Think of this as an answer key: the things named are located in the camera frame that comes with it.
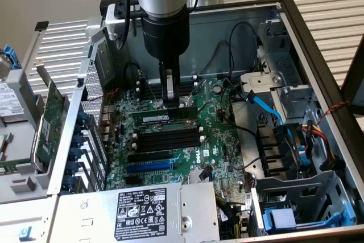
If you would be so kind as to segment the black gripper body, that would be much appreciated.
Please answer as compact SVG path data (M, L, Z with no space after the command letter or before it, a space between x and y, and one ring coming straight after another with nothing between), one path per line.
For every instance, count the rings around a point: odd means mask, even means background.
M166 18L142 18L144 45L147 52L160 61L177 60L190 42L189 11L183 7Z

